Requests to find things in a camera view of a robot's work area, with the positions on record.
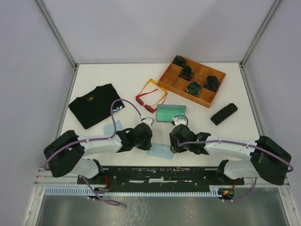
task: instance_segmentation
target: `t-shirt logo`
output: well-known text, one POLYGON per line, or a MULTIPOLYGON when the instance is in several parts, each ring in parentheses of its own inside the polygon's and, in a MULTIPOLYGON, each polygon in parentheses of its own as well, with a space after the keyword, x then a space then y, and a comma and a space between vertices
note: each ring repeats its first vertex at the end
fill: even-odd
POLYGON ((88 98, 88 101, 91 101, 91 100, 93 100, 94 99, 94 96, 90 96, 89 98, 88 98))

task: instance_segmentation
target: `light blue cloth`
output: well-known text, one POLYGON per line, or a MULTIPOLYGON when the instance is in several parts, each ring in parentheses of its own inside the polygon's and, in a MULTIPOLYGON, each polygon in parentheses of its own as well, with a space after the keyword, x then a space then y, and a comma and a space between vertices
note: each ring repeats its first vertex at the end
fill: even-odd
MULTIPOLYGON (((123 130, 120 120, 116 121, 116 128, 118 130, 123 130)), ((103 127, 103 132, 105 135, 112 135, 114 133, 114 125, 113 123, 106 125, 103 127)))
MULTIPOLYGON (((116 121, 116 128, 118 130, 123 130, 120 120, 116 121)), ((106 125, 103 127, 103 132, 105 135, 112 135, 114 133, 114 125, 113 123, 106 125)), ((147 151, 149 156, 154 156, 158 158, 164 159, 172 159, 174 154, 170 150, 170 146, 168 145, 159 145, 159 144, 152 144, 150 150, 147 151)))
POLYGON ((164 159, 172 159, 174 157, 174 154, 170 150, 170 146, 159 144, 152 144, 150 150, 147 151, 147 155, 164 159))

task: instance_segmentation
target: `dark green object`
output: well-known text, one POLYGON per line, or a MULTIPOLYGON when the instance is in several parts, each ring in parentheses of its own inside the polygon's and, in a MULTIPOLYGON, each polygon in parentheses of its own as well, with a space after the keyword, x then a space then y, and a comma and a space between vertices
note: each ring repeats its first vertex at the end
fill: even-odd
POLYGON ((197 81, 194 81, 186 87, 185 92, 197 97, 201 90, 201 85, 197 81))
POLYGON ((223 122, 225 119, 227 119, 230 115, 232 115, 234 112, 236 112, 238 108, 234 103, 228 104, 223 109, 221 109, 219 112, 214 114, 214 116, 211 117, 211 121, 217 126, 221 122, 223 122))
POLYGON ((220 82, 218 81, 217 77, 214 75, 209 75, 204 85, 204 88, 216 92, 219 86, 220 82))
POLYGON ((186 61, 185 61, 185 59, 184 59, 183 57, 181 57, 181 56, 176 56, 176 57, 174 58, 173 64, 178 65, 178 66, 180 66, 180 67, 184 67, 185 64, 186 64, 186 61))
POLYGON ((180 72, 180 78, 190 81, 192 79, 192 76, 193 76, 192 68, 189 67, 188 65, 185 65, 180 72))

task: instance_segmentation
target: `mint green box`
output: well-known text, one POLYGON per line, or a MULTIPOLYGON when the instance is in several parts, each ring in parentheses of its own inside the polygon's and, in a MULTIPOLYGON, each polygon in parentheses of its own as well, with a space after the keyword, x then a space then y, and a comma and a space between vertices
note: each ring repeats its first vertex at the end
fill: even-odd
POLYGON ((172 122, 175 115, 185 115, 185 105, 157 105, 157 122, 172 122))

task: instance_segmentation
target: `wooden tray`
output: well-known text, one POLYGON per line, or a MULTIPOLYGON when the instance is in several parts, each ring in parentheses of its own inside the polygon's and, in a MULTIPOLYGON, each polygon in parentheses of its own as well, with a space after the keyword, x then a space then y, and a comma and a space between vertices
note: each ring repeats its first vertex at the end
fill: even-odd
POLYGON ((186 99, 198 103, 199 105, 203 105, 209 108, 220 86, 222 85, 222 81, 224 80, 226 73, 220 72, 214 68, 205 66, 185 57, 184 59, 186 61, 186 65, 192 68, 192 71, 194 73, 192 79, 190 81, 187 81, 180 78, 179 75, 182 67, 175 65, 172 62, 159 79, 159 85, 175 94, 178 94, 186 99), (204 88, 204 84, 209 75, 216 76, 218 81, 220 82, 220 86, 218 87, 216 92, 204 88), (197 97, 185 92, 186 87, 194 81, 197 81, 202 87, 202 90, 197 97))

